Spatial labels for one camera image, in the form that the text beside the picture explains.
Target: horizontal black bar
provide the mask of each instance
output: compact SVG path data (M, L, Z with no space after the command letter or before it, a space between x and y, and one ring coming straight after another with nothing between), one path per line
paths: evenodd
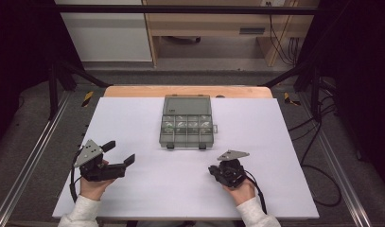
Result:
M207 14L271 14L319 15L334 13L332 9L284 7L224 6L140 6L140 5L36 5L36 9L80 13L207 13Z

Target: white tabletop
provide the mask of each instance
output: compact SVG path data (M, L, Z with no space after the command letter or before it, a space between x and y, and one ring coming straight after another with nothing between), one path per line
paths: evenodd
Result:
M102 146L115 140L116 147L104 154L111 164L136 156L125 177L107 188L100 217L239 219L232 198L208 171L228 149L250 153L239 161L257 179L269 214L287 219L319 217L277 100L212 98L211 103L219 132L214 146L201 151L161 148L163 97L99 100L82 144L92 139ZM68 184L69 176L55 218L70 213L74 206Z

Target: hand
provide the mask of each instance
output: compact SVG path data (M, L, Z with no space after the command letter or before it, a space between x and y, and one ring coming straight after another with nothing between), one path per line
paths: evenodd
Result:
M107 165L109 162L103 160L103 164ZM80 195L93 201L100 201L106 187L112 184L116 179L102 181L102 182L88 182L83 177L80 178Z
M230 193L231 197L233 197L234 202L236 203L236 206L239 206L243 202L255 197L254 184L248 179L245 179L238 188L230 188L224 185L222 188Z

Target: white sleeve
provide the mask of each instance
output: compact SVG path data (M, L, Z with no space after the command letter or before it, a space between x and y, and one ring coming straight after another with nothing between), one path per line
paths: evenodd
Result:
M61 217L59 227L98 227L96 217L99 207L100 201L92 201L79 195L74 210Z
M246 227L279 227L278 220L266 215L256 198L243 202L236 207Z

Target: aluminum rail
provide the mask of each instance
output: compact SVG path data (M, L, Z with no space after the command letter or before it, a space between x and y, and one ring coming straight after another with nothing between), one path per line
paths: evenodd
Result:
M307 115L311 117L312 115L309 108L309 101L307 96L304 96L299 93L299 97L304 105ZM352 219L358 227L371 227L372 224L366 214L366 211L360 203L360 200L354 190L354 187L346 176L345 171L343 170L335 152L333 151L333 148L328 142L327 137L325 136L322 129L320 129L319 141L324 152L325 160L327 161L328 166L330 167L330 170L333 173L333 176L341 189L342 196L345 200L349 212L351 213Z
M329 15L334 9L292 7L231 7L231 6L140 6L140 5L34 5L43 11L78 13L207 13L207 14L271 14L271 15Z
M13 184L3 203L0 205L0 226L5 226L7 221L9 220L9 216L11 215L13 209L15 208L15 205L17 204L22 193L24 192L26 184L29 182L33 170L38 164L39 159L44 153L44 149L47 146L51 135L53 134L57 124L61 119L61 116L65 110L70 96L70 92L64 92L60 101L60 108L58 109L55 117L47 122L46 126L44 127L44 131L42 132L38 142L36 143L29 157L27 158L24 167L22 168L20 174L15 180L15 183Z

